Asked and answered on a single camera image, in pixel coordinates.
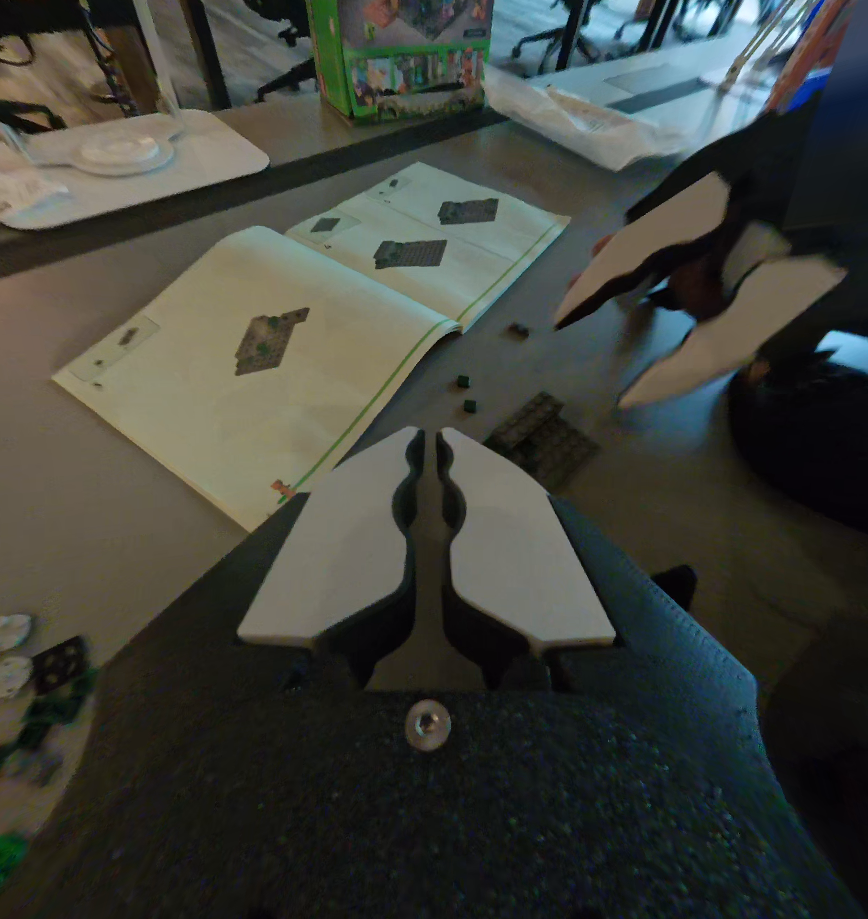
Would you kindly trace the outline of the dark-edged grey desk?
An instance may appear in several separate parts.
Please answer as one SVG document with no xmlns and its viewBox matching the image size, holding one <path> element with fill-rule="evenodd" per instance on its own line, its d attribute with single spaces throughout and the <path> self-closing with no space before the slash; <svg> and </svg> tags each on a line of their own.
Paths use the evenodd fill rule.
<svg viewBox="0 0 868 919">
<path fill-rule="evenodd" d="M 642 196 L 673 167 L 760 111 L 752 90 L 721 95 L 690 80 L 637 95 L 634 116 L 678 130 L 685 147 L 607 174 L 576 165 L 577 155 L 530 124 L 486 107 L 441 119 L 355 127 L 317 96 L 291 97 L 221 114 L 221 120 L 269 156 L 269 167 L 204 190 L 103 215 L 62 228 L 19 232 L 0 227 L 0 302 L 88 294 L 104 305 L 145 302 L 224 236 L 252 224 L 285 231 L 299 221 L 296 201 L 319 207 L 321 192 L 346 195 L 358 179 L 417 159 L 507 191 L 546 211 L 577 216 L 582 188 L 619 201 Z M 509 128 L 503 124 L 509 121 Z"/>
</svg>

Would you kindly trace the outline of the green toy set box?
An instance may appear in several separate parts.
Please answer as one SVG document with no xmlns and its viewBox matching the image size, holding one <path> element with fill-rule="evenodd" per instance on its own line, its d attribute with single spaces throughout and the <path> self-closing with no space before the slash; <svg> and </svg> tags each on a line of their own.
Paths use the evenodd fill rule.
<svg viewBox="0 0 868 919">
<path fill-rule="evenodd" d="M 482 109 L 491 1 L 307 2 L 318 92 L 353 123 Z"/>
</svg>

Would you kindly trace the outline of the green brick plate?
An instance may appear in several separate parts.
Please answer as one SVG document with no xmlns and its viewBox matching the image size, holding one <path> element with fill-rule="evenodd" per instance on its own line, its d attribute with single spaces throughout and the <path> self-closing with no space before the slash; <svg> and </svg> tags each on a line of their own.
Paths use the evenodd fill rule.
<svg viewBox="0 0 868 919">
<path fill-rule="evenodd" d="M 50 723 L 74 723 L 96 690 L 100 672 L 91 669 L 71 680 L 60 689 L 42 697 L 46 718 Z"/>
</svg>

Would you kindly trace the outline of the grey brick plate assembly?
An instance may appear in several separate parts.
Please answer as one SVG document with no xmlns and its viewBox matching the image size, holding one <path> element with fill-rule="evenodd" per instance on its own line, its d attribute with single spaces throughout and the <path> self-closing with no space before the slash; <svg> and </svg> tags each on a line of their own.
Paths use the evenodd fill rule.
<svg viewBox="0 0 868 919">
<path fill-rule="evenodd" d="M 485 446 L 557 493 L 601 452 L 601 445 L 562 417 L 565 405 L 539 392 L 496 427 Z"/>
</svg>

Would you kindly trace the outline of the black table leg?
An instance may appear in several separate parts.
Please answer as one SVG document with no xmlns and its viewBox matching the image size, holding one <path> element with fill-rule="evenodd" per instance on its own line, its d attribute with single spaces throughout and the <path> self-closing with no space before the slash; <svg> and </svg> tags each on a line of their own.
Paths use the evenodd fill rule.
<svg viewBox="0 0 868 919">
<path fill-rule="evenodd" d="M 202 1 L 178 1 L 212 110 L 232 108 L 223 68 Z"/>
</svg>

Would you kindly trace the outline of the person's right hand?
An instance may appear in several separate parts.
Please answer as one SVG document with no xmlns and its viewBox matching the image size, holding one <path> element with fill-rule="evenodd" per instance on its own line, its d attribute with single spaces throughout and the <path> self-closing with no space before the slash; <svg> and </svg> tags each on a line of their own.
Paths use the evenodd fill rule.
<svg viewBox="0 0 868 919">
<path fill-rule="evenodd" d="M 697 258 L 675 268 L 663 290 L 662 307 L 690 316 L 697 324 L 722 313 L 727 306 L 723 266 L 738 234 L 736 226 L 719 231 Z"/>
</svg>

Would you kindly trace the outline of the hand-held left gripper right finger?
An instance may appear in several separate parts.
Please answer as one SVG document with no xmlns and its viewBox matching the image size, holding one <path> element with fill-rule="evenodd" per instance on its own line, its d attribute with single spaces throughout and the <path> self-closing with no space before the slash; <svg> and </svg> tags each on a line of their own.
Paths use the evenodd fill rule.
<svg viewBox="0 0 868 919">
<path fill-rule="evenodd" d="M 518 661 L 606 650 L 617 633 L 550 494 L 455 428 L 436 440 L 449 529 L 444 635 L 493 690 Z"/>
</svg>

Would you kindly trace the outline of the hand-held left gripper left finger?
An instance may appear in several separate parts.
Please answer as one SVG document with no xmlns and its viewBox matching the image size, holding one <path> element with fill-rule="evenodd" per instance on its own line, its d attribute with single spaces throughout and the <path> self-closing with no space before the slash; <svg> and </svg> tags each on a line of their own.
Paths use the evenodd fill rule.
<svg viewBox="0 0 868 919">
<path fill-rule="evenodd" d="M 357 685 L 371 681 L 415 626 L 410 528 L 425 452 L 425 432 L 404 427 L 290 502 L 297 514 L 237 628 L 240 641 L 340 658 Z"/>
</svg>

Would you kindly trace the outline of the white paper sheet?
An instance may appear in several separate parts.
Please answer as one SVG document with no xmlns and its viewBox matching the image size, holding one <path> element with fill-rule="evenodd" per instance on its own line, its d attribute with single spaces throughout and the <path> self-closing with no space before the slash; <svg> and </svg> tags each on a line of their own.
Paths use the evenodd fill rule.
<svg viewBox="0 0 868 919">
<path fill-rule="evenodd" d="M 0 169 L 0 222 L 68 194 L 64 184 L 38 168 Z"/>
</svg>

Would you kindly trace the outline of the orange toy box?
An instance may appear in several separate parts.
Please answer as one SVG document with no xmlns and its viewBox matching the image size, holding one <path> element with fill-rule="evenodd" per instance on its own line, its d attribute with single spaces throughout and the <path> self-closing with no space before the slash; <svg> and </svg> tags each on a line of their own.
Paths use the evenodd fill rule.
<svg viewBox="0 0 868 919">
<path fill-rule="evenodd" d="M 824 89 L 857 1 L 821 1 L 773 85 L 764 113 L 786 113 Z"/>
</svg>

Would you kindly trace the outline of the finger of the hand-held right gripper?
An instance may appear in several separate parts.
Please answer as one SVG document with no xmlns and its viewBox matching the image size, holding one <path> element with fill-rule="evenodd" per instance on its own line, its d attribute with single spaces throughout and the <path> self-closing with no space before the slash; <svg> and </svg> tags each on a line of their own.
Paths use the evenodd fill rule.
<svg viewBox="0 0 868 919">
<path fill-rule="evenodd" d="M 730 185 L 710 173 L 623 226 L 566 292 L 553 318 L 554 329 L 579 322 L 645 281 L 662 280 L 698 258 L 718 235 L 730 198 Z"/>
<path fill-rule="evenodd" d="M 794 257 L 790 249 L 773 226 L 747 224 L 723 262 L 723 292 L 732 294 L 727 307 L 696 324 L 678 348 L 647 368 L 617 407 L 681 397 L 738 370 L 845 278 L 846 270 L 832 260 Z"/>
</svg>

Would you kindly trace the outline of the white monitor stand base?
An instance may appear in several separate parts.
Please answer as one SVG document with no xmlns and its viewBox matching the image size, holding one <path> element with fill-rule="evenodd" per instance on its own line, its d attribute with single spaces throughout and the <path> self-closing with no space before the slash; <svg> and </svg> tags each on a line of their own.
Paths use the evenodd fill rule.
<svg viewBox="0 0 868 919">
<path fill-rule="evenodd" d="M 0 169 L 35 167 L 69 194 L 0 222 L 39 231 L 255 175 L 269 158 L 212 113 L 182 109 L 147 2 L 132 3 L 154 65 L 152 114 L 27 135 L 0 119 Z"/>
</svg>

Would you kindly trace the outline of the black square plate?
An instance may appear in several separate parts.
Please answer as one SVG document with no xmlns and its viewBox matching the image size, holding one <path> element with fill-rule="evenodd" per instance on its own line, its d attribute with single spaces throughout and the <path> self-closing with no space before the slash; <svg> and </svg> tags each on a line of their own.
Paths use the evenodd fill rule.
<svg viewBox="0 0 868 919">
<path fill-rule="evenodd" d="M 35 695 L 59 690 L 87 671 L 89 651 L 83 636 L 77 635 L 38 652 L 31 659 Z"/>
</svg>

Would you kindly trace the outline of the open instruction booklet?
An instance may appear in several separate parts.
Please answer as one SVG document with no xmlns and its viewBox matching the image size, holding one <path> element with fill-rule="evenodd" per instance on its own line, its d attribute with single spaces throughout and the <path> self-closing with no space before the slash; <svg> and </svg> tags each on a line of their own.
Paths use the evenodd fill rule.
<svg viewBox="0 0 868 919">
<path fill-rule="evenodd" d="M 284 234 L 221 239 L 53 381 L 252 531 L 569 223 L 415 163 Z"/>
</svg>

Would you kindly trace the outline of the black office chair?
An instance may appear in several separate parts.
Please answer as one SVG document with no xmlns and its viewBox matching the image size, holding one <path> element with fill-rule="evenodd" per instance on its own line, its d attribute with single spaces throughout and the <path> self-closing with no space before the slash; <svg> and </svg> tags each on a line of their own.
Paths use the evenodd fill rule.
<svg viewBox="0 0 868 919">
<path fill-rule="evenodd" d="M 600 49 L 593 42 L 587 40 L 583 34 L 583 29 L 585 29 L 590 23 L 590 17 L 594 7 L 599 3 L 599 1 L 586 2 L 585 11 L 581 20 L 581 28 L 578 31 L 578 35 L 575 38 L 573 45 L 573 52 L 580 54 L 581 57 L 589 64 L 599 63 L 602 59 L 602 53 Z M 566 25 L 562 25 L 552 29 L 537 32 L 529 36 L 525 36 L 511 48 L 509 52 L 510 60 L 515 63 L 520 61 L 524 46 L 529 44 L 543 43 L 545 45 L 543 50 L 543 57 L 537 67 L 536 72 L 536 75 L 543 75 L 547 65 L 551 62 L 553 57 L 557 55 L 557 52 L 561 51 L 565 34 Z"/>
<path fill-rule="evenodd" d="M 268 22 L 285 24 L 277 33 L 278 40 L 289 49 L 295 49 L 300 40 L 312 40 L 312 26 L 309 5 L 306 1 L 246 1 L 246 6 L 259 18 Z M 267 96 L 281 90 L 298 93 L 301 85 L 307 81 L 317 81 L 316 64 L 313 56 L 302 63 L 297 63 L 283 74 L 259 86 L 256 91 L 256 103 L 264 102 Z"/>
</svg>

